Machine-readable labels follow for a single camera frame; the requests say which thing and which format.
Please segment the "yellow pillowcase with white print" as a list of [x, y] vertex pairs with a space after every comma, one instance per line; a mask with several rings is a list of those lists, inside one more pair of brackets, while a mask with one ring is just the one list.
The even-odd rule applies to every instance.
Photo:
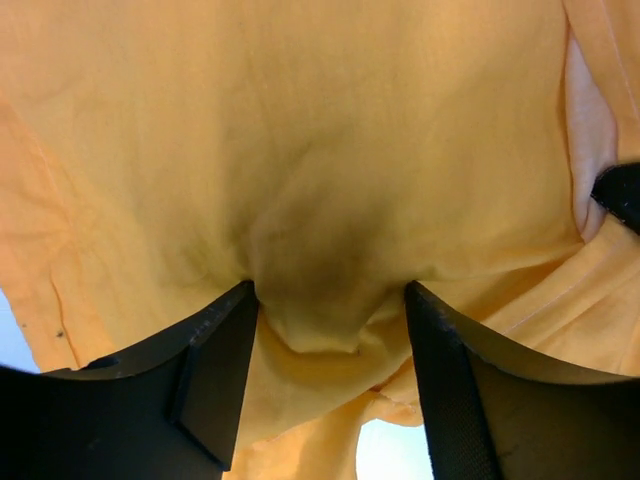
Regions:
[[234, 479], [351, 479], [367, 420], [420, 421], [410, 281], [637, 375], [639, 239], [573, 214], [570, 35], [629, 163], [635, 1], [3, 2], [1, 287], [36, 364], [253, 281]]

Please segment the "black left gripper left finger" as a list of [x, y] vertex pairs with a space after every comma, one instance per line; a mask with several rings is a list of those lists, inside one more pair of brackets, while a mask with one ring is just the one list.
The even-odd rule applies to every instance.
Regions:
[[1, 370], [5, 479], [218, 479], [231, 468], [259, 303], [245, 281], [79, 370]]

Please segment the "white quilted pillow green band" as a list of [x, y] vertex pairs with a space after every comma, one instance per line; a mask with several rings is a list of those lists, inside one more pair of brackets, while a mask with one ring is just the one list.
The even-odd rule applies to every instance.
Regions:
[[598, 175], [617, 162], [617, 127], [574, 35], [568, 39], [564, 74], [573, 214], [582, 239], [589, 242], [605, 217], [591, 193]]

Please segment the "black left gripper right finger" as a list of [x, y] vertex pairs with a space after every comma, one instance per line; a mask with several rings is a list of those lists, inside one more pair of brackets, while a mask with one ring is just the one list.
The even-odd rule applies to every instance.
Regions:
[[417, 282], [404, 302], [435, 478], [638, 478], [638, 378], [521, 345]]

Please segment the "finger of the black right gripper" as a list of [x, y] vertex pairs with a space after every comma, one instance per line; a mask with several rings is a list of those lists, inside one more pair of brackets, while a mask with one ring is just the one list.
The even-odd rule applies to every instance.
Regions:
[[640, 164], [608, 167], [594, 183], [591, 198], [629, 230], [640, 230]]

